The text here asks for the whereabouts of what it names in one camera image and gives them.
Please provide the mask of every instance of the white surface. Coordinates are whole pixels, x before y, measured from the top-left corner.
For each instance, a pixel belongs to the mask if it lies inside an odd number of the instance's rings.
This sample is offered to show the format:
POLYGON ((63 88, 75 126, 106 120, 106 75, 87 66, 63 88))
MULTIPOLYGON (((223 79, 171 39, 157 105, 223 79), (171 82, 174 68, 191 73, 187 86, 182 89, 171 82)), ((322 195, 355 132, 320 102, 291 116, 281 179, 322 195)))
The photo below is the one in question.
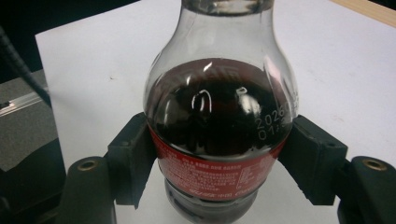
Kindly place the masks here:
MULTIPOLYGON (((103 156, 142 111, 156 54, 172 35, 180 0, 142 0, 36 37, 64 162, 103 156)), ((328 0, 276 0, 275 28, 297 78, 300 113, 349 146, 348 158, 396 165, 396 29, 328 0)), ((154 165, 138 210, 118 223, 187 223, 167 201, 154 165)), ((338 223, 336 206, 314 207, 276 163, 245 223, 338 223)))

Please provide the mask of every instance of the clear bottle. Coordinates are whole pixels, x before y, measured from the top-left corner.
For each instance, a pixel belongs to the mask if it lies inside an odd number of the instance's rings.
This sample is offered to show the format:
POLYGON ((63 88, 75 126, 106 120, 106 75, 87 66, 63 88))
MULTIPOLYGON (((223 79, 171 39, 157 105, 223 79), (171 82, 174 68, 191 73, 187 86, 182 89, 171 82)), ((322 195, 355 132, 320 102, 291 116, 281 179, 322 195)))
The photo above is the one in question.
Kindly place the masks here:
POLYGON ((171 204, 194 223, 231 223, 258 188, 297 115, 273 31, 274 0, 182 0, 144 99, 171 204))

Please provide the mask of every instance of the bottle bottom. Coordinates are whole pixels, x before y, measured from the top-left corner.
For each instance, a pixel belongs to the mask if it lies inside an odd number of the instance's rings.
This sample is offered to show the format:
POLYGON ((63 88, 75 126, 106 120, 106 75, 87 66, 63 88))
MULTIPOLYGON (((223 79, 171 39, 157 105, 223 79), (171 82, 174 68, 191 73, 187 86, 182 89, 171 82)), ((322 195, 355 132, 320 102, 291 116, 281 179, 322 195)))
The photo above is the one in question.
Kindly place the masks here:
POLYGON ((186 195, 165 178, 166 195, 176 210, 192 223, 233 223, 242 217, 253 204, 257 190, 240 199, 213 202, 186 195))

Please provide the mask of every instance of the red label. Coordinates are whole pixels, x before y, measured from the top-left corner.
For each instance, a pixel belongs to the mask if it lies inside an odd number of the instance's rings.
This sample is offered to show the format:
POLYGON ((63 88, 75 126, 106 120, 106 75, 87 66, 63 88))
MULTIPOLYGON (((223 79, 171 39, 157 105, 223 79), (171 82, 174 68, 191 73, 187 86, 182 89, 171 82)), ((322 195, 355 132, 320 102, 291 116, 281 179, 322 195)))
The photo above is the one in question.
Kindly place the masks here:
POLYGON ((212 201, 236 199, 258 188, 284 145, 254 159, 220 162, 194 158, 168 146, 153 131, 151 136, 165 177, 186 193, 212 201))

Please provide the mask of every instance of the black cable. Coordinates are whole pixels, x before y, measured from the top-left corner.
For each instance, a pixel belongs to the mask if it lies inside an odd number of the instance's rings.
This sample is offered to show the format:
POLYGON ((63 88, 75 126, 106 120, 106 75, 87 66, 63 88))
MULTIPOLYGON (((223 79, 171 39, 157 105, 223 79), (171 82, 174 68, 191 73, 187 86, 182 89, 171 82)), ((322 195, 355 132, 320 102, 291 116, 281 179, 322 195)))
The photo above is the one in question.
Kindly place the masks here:
POLYGON ((6 63, 11 67, 15 74, 21 77, 41 99, 51 107, 50 96, 48 93, 37 84, 32 78, 32 72, 27 67, 26 63, 21 58, 20 54, 12 46, 7 37, 3 27, 0 25, 0 54, 6 63))

